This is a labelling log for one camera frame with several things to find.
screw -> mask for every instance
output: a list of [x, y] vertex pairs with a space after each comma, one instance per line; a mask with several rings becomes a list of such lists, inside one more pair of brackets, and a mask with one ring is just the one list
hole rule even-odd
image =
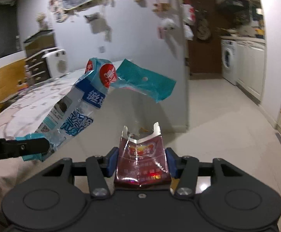
[[177, 190], [177, 193], [179, 195], [190, 195], [192, 194], [192, 189], [188, 188], [188, 187], [180, 187], [178, 190]]
[[146, 194], [139, 194], [139, 195], [138, 195], [138, 198], [141, 198], [141, 199], [144, 199], [144, 198], [146, 198], [146, 197], [147, 197]]
[[99, 187], [99, 188], [94, 189], [92, 193], [94, 196], [102, 197], [102, 196], [107, 195], [107, 190], [103, 187]]

dark curtain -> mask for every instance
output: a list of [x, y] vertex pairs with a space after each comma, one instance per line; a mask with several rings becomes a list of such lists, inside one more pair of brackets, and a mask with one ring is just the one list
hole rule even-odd
[[0, 58], [17, 52], [16, 5], [0, 5]]

red circular label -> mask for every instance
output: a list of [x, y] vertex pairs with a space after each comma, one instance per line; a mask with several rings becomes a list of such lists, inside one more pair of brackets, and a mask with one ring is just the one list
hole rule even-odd
[[86, 71], [85, 73], [87, 73], [87, 71], [93, 70], [93, 63], [91, 60], [88, 61], [87, 63], [87, 67], [86, 67]]
[[117, 80], [116, 69], [112, 64], [104, 64], [100, 69], [100, 79], [102, 84], [109, 88], [110, 83]]

wall outlet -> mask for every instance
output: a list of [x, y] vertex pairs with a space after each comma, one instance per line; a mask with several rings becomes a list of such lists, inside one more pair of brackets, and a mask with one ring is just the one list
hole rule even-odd
[[100, 46], [99, 47], [99, 52], [104, 53], [105, 52], [105, 46]]

white cabinet door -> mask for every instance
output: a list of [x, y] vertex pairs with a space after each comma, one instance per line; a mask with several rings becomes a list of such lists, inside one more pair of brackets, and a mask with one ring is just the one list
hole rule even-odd
[[245, 42], [237, 42], [236, 61], [237, 61], [237, 82], [244, 88], [248, 83], [248, 47]]
[[265, 46], [259, 43], [248, 43], [248, 88], [257, 99], [261, 99], [264, 78]]

